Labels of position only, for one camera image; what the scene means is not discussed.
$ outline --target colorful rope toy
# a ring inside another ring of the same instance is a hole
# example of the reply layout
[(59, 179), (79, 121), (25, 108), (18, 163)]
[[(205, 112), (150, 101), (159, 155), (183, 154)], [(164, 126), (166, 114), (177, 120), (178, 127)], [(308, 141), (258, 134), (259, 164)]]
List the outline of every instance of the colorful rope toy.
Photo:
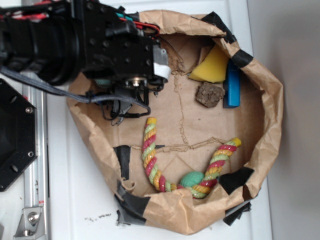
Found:
[(194, 198), (205, 198), (218, 183), (217, 177), (220, 176), (223, 165), (230, 159), (230, 156), (237, 150), (237, 147), (241, 145), (240, 139), (236, 137), (221, 145), (218, 150), (214, 152), (205, 174), (198, 171), (189, 172), (181, 179), (180, 184), (177, 186), (166, 180), (156, 164), (156, 124), (156, 118), (149, 117), (147, 119), (142, 146), (141, 158), (143, 160), (145, 174), (148, 176), (150, 183), (160, 192), (172, 192), (176, 189), (186, 188), (190, 189)]

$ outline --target green ball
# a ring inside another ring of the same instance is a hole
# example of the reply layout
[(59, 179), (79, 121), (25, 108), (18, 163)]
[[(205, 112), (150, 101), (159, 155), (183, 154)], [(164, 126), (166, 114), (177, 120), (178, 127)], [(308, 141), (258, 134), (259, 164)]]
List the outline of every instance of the green ball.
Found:
[(202, 172), (192, 171), (183, 176), (183, 178), (180, 181), (180, 185), (182, 185), (185, 188), (192, 187), (194, 185), (201, 183), (204, 177), (205, 175)]

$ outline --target cable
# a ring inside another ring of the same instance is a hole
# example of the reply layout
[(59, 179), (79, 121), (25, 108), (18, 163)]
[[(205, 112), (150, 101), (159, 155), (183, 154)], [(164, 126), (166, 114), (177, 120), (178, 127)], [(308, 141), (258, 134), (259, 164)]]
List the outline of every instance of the cable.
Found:
[(58, 96), (66, 96), (68, 98), (77, 100), (78, 102), (81, 102), (81, 103), (89, 104), (89, 103), (98, 103), (98, 102), (103, 102), (103, 101), (118, 100), (118, 101), (123, 101), (126, 103), (136, 104), (136, 105), (146, 109), (147, 110), (146, 113), (140, 113), (142, 116), (148, 115), (151, 113), (151, 109), (149, 106), (147, 106), (146, 104), (144, 104), (142, 102), (139, 102), (137, 99), (134, 99), (133, 97), (115, 95), (115, 94), (105, 94), (105, 95), (100, 95), (100, 96), (87, 97), (87, 96), (83, 96), (83, 95), (73, 94), (69, 91), (64, 91), (64, 90), (58, 89), (45, 81), (38, 81), (38, 80), (35, 80), (32, 78), (29, 78), (27, 76), (21, 75), (20, 73), (18, 73), (16, 71), (10, 70), (9, 68), (7, 68), (5, 66), (2, 66), (0, 68), (0, 73), (2, 73), (3, 75), (5, 75), (13, 80), (20, 82), (22, 84), (32, 86), (32, 87), (39, 89), (41, 91), (44, 91), (46, 93), (58, 95)]

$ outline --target crumpled paper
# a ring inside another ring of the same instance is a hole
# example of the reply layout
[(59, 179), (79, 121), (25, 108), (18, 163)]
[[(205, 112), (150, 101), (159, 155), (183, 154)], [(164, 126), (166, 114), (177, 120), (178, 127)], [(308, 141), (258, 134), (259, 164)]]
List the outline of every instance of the crumpled paper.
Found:
[[(196, 233), (225, 216), (225, 211), (257, 196), (279, 151), (283, 117), (283, 86), (256, 59), (243, 67), (240, 107), (207, 108), (196, 101), (201, 82), (188, 79), (208, 54), (213, 44), (232, 57), (238, 42), (227, 43), (215, 25), (189, 15), (167, 10), (140, 13), (141, 22), (161, 28), (161, 43), (169, 55), (172, 75), (158, 96), (150, 94), (151, 116), (157, 118), (157, 164), (166, 179), (178, 184), (190, 171), (204, 172), (212, 154), (234, 137), (242, 146), (231, 156), (221, 174), (233, 173), (245, 166), (254, 170), (245, 186), (230, 195), (217, 184), (205, 199), (193, 199), (189, 190), (157, 193), (145, 175), (141, 160), (144, 126), (147, 116), (125, 119), (119, 126), (104, 120), (95, 104), (68, 99), (68, 106), (80, 135), (110, 189), (117, 194), (117, 182), (133, 195), (149, 196), (143, 217), (146, 225), (181, 234)], [(69, 90), (84, 94), (95, 88), (83, 74)], [(132, 110), (141, 112), (139, 107)], [(129, 179), (122, 179), (113, 147), (131, 146)]]

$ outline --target gray wall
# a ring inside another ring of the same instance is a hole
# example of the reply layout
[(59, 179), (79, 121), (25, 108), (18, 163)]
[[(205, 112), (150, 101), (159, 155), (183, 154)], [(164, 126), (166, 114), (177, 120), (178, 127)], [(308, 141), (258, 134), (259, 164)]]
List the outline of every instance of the gray wall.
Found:
[(273, 239), (320, 239), (320, 0), (247, 2), (254, 56), (285, 87), (268, 175)]

